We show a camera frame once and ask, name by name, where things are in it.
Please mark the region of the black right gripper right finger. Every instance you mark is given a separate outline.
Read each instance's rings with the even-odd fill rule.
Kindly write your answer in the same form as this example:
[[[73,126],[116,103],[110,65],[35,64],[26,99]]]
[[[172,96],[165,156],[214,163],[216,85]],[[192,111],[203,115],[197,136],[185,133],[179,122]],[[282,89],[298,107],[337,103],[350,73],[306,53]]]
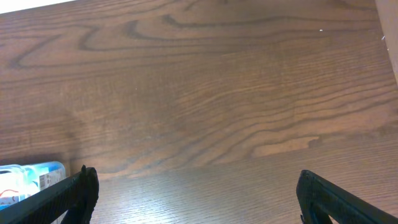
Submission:
[[[296,194],[302,223],[397,224],[397,217],[361,200],[310,170],[303,170]]]

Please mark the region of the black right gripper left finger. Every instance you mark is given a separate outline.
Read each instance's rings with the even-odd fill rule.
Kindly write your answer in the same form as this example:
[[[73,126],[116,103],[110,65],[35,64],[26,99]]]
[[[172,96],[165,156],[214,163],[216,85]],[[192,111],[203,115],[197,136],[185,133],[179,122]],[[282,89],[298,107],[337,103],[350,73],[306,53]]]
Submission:
[[[1,210],[1,223],[52,223],[64,216],[62,223],[89,223],[99,199],[96,169],[83,166],[81,171],[59,183]]]

